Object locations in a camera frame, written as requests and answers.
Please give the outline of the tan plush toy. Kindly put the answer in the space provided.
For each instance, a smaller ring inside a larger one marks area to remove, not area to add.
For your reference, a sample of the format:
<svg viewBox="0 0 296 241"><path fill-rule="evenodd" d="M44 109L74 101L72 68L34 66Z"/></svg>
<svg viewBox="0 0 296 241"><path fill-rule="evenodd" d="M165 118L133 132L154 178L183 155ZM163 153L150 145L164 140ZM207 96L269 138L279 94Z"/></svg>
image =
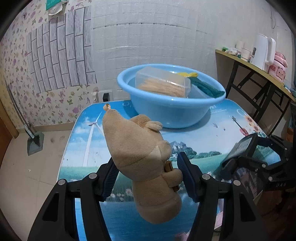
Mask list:
<svg viewBox="0 0 296 241"><path fill-rule="evenodd" d="M182 207L178 189L183 175L169 161L171 146L160 133L163 125L144 114L126 119L109 104L103 109L108 150L118 170L132 181L138 213L152 224L172 220Z"/></svg>

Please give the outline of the yellow mesh bag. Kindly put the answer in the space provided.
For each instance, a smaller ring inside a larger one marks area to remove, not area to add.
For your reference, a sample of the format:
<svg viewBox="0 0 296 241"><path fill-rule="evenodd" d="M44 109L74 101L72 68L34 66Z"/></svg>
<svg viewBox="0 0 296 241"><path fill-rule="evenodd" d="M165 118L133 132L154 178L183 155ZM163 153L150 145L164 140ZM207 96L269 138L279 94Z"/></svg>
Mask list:
<svg viewBox="0 0 296 241"><path fill-rule="evenodd" d="M197 78L198 77L198 73L196 72L191 72L191 73L186 73L186 72L179 72L177 73L177 75L180 75L182 77L187 77L187 78Z"/></svg>

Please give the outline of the clear box of toothpicks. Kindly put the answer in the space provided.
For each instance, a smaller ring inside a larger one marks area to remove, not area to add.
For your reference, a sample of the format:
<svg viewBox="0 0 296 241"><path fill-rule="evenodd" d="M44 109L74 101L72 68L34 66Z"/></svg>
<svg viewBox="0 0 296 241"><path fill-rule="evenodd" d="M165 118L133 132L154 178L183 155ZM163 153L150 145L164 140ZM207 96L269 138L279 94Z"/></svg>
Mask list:
<svg viewBox="0 0 296 241"><path fill-rule="evenodd" d="M187 98L191 86L189 78L152 66L142 68L135 75L137 89L161 95Z"/></svg>

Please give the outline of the black label packet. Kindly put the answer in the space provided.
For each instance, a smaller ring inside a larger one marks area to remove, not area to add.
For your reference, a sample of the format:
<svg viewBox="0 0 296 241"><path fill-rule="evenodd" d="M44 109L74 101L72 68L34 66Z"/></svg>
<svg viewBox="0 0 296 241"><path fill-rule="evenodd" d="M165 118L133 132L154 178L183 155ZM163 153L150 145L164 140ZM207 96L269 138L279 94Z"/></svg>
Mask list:
<svg viewBox="0 0 296 241"><path fill-rule="evenodd" d="M258 135L253 133L245 136L235 144L230 153L223 160L222 170L235 171L243 160L252 158L258 143Z"/></svg>

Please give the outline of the pink cartoon container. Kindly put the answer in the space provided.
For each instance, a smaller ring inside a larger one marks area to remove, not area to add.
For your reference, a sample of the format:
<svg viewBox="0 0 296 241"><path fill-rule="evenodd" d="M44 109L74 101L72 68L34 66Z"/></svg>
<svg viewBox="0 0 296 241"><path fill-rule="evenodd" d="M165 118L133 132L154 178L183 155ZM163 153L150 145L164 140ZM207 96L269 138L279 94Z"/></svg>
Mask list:
<svg viewBox="0 0 296 241"><path fill-rule="evenodd" d="M274 62L269 66L268 74L277 79L279 82L283 83L285 80L287 68L288 65L285 56L276 51L274 55Z"/></svg>

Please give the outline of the blue plastic basin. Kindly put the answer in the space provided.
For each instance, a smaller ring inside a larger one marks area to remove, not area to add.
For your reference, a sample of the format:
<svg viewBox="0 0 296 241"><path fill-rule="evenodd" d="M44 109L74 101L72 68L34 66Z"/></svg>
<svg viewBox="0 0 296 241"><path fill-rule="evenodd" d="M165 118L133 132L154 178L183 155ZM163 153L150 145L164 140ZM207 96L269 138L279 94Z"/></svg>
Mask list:
<svg viewBox="0 0 296 241"><path fill-rule="evenodd" d="M172 97L146 92L135 87L136 73L145 67L154 67L172 73L196 72L198 79L208 83L223 95L217 98L202 98L202 92L194 85L188 98ZM198 70L170 64L144 64L123 70L117 76L118 85L130 94L135 111L147 115L153 121L159 121L165 128L187 128L198 123L210 107L224 101L225 88L214 78Z"/></svg>

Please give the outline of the teal green cloth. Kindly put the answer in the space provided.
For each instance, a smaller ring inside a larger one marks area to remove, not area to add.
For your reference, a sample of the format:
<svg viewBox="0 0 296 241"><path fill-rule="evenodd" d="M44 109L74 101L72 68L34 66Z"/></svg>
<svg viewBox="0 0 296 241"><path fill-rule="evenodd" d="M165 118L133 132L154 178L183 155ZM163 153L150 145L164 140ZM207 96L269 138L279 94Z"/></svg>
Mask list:
<svg viewBox="0 0 296 241"><path fill-rule="evenodd" d="M225 91L218 90L214 88L212 85L204 81L201 81L197 77L189 77L189 80L191 80L191 85L195 85L197 88L199 88L202 92L204 92L211 98L218 98L225 94Z"/></svg>

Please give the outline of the white electric kettle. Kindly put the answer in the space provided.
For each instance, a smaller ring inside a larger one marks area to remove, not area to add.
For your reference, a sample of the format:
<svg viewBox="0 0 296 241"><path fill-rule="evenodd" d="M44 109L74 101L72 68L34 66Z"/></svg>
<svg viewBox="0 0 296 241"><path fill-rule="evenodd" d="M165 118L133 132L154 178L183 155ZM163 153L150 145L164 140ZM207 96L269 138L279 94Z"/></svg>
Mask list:
<svg viewBox="0 0 296 241"><path fill-rule="evenodd" d="M274 62L276 41L262 34L257 34L252 51L251 63L259 69L267 72Z"/></svg>

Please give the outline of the white paper cup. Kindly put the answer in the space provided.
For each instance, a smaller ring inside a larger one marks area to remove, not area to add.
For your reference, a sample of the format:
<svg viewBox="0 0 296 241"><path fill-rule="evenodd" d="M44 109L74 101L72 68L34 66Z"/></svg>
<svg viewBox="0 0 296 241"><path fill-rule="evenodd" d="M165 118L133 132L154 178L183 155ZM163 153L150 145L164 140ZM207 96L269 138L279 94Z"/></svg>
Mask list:
<svg viewBox="0 0 296 241"><path fill-rule="evenodd" d="M248 59L250 58L250 51L246 48L241 48L241 58L246 59L246 61L248 61Z"/></svg>

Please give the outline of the side table black frame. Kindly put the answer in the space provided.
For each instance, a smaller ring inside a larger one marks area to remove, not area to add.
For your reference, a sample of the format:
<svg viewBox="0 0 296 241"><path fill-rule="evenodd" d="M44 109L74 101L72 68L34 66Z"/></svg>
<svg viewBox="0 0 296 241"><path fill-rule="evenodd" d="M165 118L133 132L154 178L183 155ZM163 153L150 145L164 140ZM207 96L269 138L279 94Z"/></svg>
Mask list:
<svg viewBox="0 0 296 241"><path fill-rule="evenodd" d="M215 50L215 53L234 61L226 86L226 96L229 96L231 89L236 90L241 96L243 96L255 108L255 113L253 115L255 122L259 122L261 120L270 103L272 103L281 112L277 122L268 133L269 135L272 135L284 117L287 109L290 107L290 104L295 102L295 97L293 97L289 90L285 88L284 84L280 83L253 64L245 62L234 55L218 49ZM236 85L234 80L238 67L247 69L249 73ZM248 96L247 93L242 90L243 86L248 81L251 81L260 87L260 90L255 97Z"/></svg>

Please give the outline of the green tissue pack on wall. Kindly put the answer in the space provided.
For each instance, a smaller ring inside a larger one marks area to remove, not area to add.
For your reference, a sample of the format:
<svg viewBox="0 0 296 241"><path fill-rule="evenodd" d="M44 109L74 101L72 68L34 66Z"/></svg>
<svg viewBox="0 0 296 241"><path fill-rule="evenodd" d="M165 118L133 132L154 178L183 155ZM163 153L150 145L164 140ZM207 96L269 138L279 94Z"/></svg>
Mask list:
<svg viewBox="0 0 296 241"><path fill-rule="evenodd" d="M62 11L67 0L46 0L46 11L48 15L54 16Z"/></svg>

